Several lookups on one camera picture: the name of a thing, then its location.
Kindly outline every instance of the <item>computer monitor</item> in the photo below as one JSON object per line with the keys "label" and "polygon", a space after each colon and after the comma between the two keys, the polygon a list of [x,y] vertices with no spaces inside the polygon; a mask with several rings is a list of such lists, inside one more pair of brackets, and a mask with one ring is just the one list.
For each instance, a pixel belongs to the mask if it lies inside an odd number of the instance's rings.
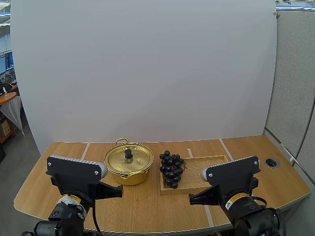
{"label": "computer monitor", "polygon": [[0,74],[4,73],[6,71],[6,56],[0,56]]}
{"label": "computer monitor", "polygon": [[6,70],[13,68],[14,64],[13,64],[12,52],[5,54],[5,59],[6,59]]}

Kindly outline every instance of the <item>white backdrop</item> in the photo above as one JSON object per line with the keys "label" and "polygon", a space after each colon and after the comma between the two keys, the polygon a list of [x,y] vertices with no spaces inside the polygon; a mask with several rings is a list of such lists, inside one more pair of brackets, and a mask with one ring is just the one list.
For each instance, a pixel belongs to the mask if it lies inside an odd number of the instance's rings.
{"label": "white backdrop", "polygon": [[56,141],[262,134],[274,8],[274,0],[15,0],[15,71],[39,151]]}

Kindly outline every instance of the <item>yellow warning sticker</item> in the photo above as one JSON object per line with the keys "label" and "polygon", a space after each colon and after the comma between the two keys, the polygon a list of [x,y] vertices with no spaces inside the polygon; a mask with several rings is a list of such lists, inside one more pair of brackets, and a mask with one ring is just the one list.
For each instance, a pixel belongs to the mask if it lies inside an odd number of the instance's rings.
{"label": "yellow warning sticker", "polygon": [[229,210],[229,208],[232,206],[232,204],[239,200],[240,198],[243,198],[243,197],[248,197],[249,195],[247,193],[238,193],[236,195],[234,195],[233,197],[230,198],[230,200],[227,201],[227,203],[225,204],[225,208],[227,210]]}
{"label": "yellow warning sticker", "polygon": [[69,197],[71,197],[72,199],[76,200],[78,203],[81,202],[81,199],[78,198],[77,196],[74,196],[74,195],[69,195]]}

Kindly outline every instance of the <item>pot lid knob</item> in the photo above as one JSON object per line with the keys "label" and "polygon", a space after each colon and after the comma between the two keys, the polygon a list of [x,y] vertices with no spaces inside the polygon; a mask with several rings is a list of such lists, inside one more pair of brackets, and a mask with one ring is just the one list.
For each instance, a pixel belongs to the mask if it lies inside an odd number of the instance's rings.
{"label": "pot lid knob", "polygon": [[125,158],[126,159],[131,159],[133,157],[131,150],[130,149],[126,149],[125,150]]}

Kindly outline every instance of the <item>brass pot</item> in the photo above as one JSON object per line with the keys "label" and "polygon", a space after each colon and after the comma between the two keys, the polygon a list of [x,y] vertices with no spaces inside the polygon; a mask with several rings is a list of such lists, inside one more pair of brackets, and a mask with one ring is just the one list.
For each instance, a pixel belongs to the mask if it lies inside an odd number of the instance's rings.
{"label": "brass pot", "polygon": [[104,163],[118,183],[136,185],[146,180],[153,160],[153,152],[148,147],[120,138],[105,155]]}

